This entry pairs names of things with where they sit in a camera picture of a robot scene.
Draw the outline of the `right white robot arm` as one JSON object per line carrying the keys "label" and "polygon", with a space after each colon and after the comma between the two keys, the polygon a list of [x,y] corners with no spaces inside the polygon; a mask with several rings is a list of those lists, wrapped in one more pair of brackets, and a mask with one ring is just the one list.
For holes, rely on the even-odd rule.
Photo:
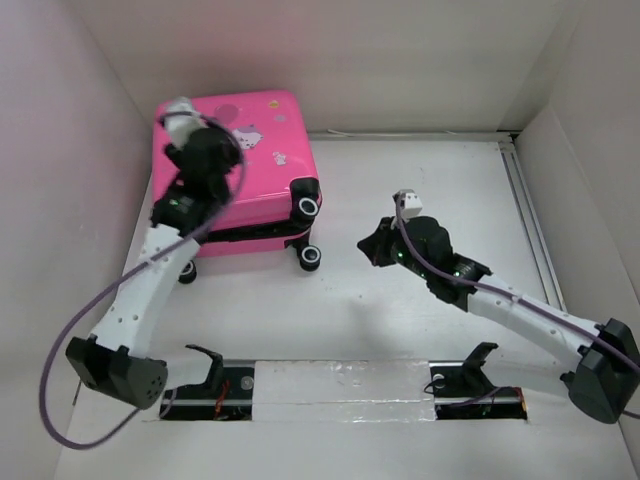
{"label": "right white robot arm", "polygon": [[554,384],[588,417],[614,424],[626,414],[639,387],[639,347],[624,322],[576,317],[517,291],[489,267],[455,252],[448,231],[432,217],[384,217],[357,247],[372,266],[401,266],[440,301],[550,353],[562,366]]}

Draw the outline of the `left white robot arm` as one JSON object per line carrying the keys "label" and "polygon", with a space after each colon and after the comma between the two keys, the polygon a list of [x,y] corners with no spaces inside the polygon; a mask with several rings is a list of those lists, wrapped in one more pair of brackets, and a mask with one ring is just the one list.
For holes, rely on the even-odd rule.
{"label": "left white robot arm", "polygon": [[164,152],[177,172],[153,204],[134,274],[88,338],[72,338],[65,350],[87,388],[140,410],[168,384],[166,361],[149,355],[161,309],[213,220],[231,203],[236,191],[228,176],[243,164],[235,137],[215,123],[183,142],[170,141]]}

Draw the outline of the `pink hard-shell suitcase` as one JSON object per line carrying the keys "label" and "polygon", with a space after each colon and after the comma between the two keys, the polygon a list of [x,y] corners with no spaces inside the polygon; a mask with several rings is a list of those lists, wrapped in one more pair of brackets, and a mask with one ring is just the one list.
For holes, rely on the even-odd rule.
{"label": "pink hard-shell suitcase", "polygon": [[225,127],[244,153],[246,180],[233,204],[212,226],[201,258],[293,247],[300,267],[317,270],[311,244],[322,205],[316,163],[299,104],[287,90],[179,97],[162,103],[157,118],[194,110]]}

